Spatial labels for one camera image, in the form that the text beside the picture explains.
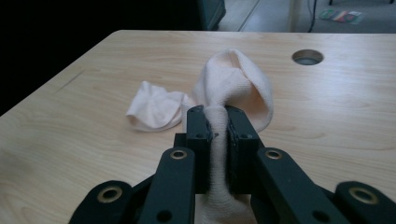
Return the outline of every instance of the fabric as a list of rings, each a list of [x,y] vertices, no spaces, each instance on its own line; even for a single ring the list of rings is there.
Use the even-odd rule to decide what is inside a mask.
[[[203,105],[215,138],[211,143],[210,188],[196,195],[195,223],[256,223],[248,195],[232,195],[225,179],[228,116],[224,106],[242,109],[256,132],[265,129],[274,114],[272,89],[262,70],[238,49],[226,49],[205,64],[191,96],[142,83],[128,115],[137,130],[159,131],[182,120],[187,111]]]
[[[158,132],[181,121],[181,103],[189,96],[181,91],[168,92],[165,88],[143,81],[126,112],[138,131]]]

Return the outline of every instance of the table leg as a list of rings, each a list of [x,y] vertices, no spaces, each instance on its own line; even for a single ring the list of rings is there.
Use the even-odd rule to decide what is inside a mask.
[[[300,16],[301,0],[290,0],[289,17],[288,17],[288,31],[295,32],[296,24]]]

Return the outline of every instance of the wood grain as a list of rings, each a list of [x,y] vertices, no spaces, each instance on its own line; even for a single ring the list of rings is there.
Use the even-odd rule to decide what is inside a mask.
[[[357,180],[396,200],[395,46],[396,35],[118,31],[0,118],[0,223],[67,223],[96,185],[154,174],[181,127],[132,129],[125,113],[140,83],[190,93],[227,48],[271,80],[265,145],[325,189]],[[300,49],[323,62],[295,63]]]

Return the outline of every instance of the crumpled sock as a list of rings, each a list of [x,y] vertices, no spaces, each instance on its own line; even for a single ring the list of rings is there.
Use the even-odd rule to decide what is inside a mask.
[[[238,49],[226,49],[206,62],[190,99],[182,103],[183,130],[187,110],[195,105],[232,105],[242,109],[256,132],[264,130],[274,114],[268,77]]]
[[[181,121],[181,104],[189,96],[181,91],[168,92],[165,88],[143,81],[126,112],[136,130],[158,132]]]

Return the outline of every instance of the round hole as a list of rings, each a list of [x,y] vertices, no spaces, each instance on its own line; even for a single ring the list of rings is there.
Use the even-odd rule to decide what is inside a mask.
[[[116,201],[122,194],[122,189],[117,186],[109,186],[102,189],[97,197],[100,203],[112,203]]]
[[[324,212],[314,211],[312,212],[312,216],[319,222],[330,222],[330,217]]]
[[[362,203],[368,203],[368,204],[378,203],[378,198],[368,189],[358,188],[358,187],[350,188],[349,193],[350,195],[352,195],[352,197],[354,197],[356,200]]]
[[[175,160],[181,160],[187,157],[187,152],[183,150],[175,150],[171,153],[171,157]]]
[[[302,49],[293,53],[291,58],[302,65],[315,65],[323,61],[323,54],[314,49]]]
[[[265,155],[273,160],[279,160],[280,158],[282,158],[282,154],[280,154],[280,152],[275,150],[268,150],[265,152]]]
[[[168,222],[172,219],[172,213],[168,210],[163,210],[157,214],[157,220],[159,222]]]

